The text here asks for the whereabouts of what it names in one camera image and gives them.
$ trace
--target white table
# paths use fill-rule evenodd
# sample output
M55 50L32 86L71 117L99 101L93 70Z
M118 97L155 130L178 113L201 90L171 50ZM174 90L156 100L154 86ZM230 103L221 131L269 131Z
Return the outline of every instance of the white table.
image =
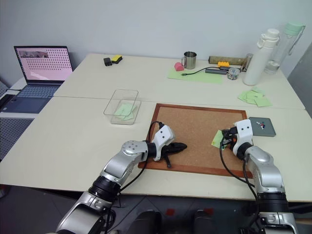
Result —
M22 89L26 86L25 78L20 78L10 89ZM6 91L0 99L6 94L18 94L19 91L8 90ZM0 118L35 118L38 114L30 113L9 113L9 112L0 112Z
M106 67L105 57L112 55L89 54L54 96L110 98L115 89L134 89L143 101L250 106L237 98L241 92L250 90L242 82L245 73L238 80L223 76L222 84L189 82L167 78L177 59L123 56L119 64ZM207 66L207 61L197 61L194 71ZM280 70L275 75L262 76L258 87L272 102L269 108L305 109Z
M134 125L112 125L107 99L53 97L0 163L0 184L84 191L128 140L144 140L155 102L142 102ZM237 106L205 107L242 109ZM250 117L269 117L275 137L253 138L274 157L289 201L312 201L310 134L305 110L245 107ZM139 172L135 167L129 179ZM128 194L253 199L248 187L228 176L146 170Z

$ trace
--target corkboard with wooden frame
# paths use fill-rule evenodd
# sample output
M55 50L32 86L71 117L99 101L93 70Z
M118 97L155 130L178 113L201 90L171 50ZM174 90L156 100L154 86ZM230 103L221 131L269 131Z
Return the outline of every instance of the corkboard with wooden frame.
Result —
M237 121L247 119L243 110L217 109L157 103L152 121L161 121L175 133L174 142L187 145L184 151L169 155L172 167L167 168L165 160L149 159L147 169L230 176L222 165L219 149L211 145L218 130L233 127ZM158 125L151 129L154 138ZM223 150L223 158L228 168L239 177L244 177L242 161L229 148Z

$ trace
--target green bottle cap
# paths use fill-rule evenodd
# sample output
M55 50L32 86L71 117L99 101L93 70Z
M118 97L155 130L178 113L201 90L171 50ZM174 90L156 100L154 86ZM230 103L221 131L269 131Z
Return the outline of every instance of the green bottle cap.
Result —
M285 26L284 33L290 36L297 36L304 25L300 23L288 23Z

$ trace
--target laptop screen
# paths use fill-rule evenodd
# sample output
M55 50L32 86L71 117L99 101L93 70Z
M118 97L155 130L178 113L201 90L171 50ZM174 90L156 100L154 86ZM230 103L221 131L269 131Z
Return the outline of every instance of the laptop screen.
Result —
M27 82L62 83L73 69L66 46L14 46Z

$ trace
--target green paper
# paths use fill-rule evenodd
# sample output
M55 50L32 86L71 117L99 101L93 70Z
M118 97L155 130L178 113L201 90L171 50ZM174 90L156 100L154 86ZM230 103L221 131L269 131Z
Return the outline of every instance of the green paper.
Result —
M272 106L272 104L266 97L255 98L254 100L258 107Z
M263 94L257 93L255 91L248 91L246 94L247 98L249 99L255 99L255 98L262 98Z
M218 130L216 135L214 136L213 141L211 142L211 145L215 146L215 147L217 147L219 149L220 148L220 142L221 142L222 138L223 138L223 134L222 134L222 132L220 130Z
M256 102L255 102L254 99L252 99L252 98L246 99L246 102L249 103L249 104L254 104L254 105L256 105Z
M257 92L257 93L260 93L260 94L265 95L264 91L261 90L261 89L259 89L257 86L254 86L254 87L252 88L252 90L255 91L255 92Z
M238 99L246 102L247 101L247 97L246 97L246 94L248 93L248 91L244 91L242 92L239 96L238 96Z
M204 83L222 84L222 76L219 74L205 73L205 71L200 71L194 75L182 76L183 73L193 73L194 70L184 70L177 72L174 68L169 71L169 79L181 79L187 81L196 81Z
M123 103L114 113L117 118L122 120L129 120L133 118L132 111L136 108L136 106L130 103Z
M125 116L121 121L126 121L126 120L130 120L133 118L133 114L132 112L128 115L128 116Z

